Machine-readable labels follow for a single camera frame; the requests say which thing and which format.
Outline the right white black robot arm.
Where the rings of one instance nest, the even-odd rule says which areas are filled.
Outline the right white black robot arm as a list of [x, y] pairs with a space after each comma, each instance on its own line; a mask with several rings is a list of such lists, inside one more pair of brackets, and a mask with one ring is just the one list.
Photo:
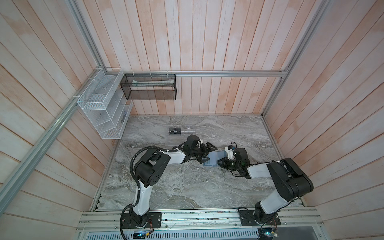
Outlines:
[[271, 178], [275, 190], [255, 205], [254, 217], [258, 224], [272, 220], [277, 212], [314, 190], [310, 178], [291, 158], [267, 163], [251, 164], [244, 148], [225, 148], [225, 157], [218, 165], [235, 177], [246, 179]]

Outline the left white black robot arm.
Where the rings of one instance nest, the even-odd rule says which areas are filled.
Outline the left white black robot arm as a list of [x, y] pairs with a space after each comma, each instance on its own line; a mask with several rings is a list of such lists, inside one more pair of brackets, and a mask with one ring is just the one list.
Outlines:
[[209, 142], [203, 143], [196, 135], [172, 149], [149, 146], [140, 149], [130, 162], [130, 173], [137, 185], [133, 212], [142, 217], [150, 209], [153, 186], [160, 180], [167, 166], [184, 164], [196, 160], [200, 164], [208, 161], [208, 154], [218, 148]]

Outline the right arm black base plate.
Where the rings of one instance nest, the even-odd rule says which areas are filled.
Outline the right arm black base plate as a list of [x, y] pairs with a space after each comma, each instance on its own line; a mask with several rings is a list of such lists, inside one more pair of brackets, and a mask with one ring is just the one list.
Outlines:
[[281, 220], [277, 213], [266, 215], [261, 210], [238, 210], [242, 226], [279, 226]]

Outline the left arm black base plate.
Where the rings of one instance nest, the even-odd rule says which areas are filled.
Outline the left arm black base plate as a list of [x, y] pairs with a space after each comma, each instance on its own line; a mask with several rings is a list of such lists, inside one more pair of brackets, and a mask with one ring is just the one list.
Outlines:
[[121, 229], [139, 229], [150, 227], [157, 229], [161, 227], [162, 213], [161, 212], [148, 212], [143, 216], [137, 215], [135, 212], [126, 212], [121, 215], [120, 227]]

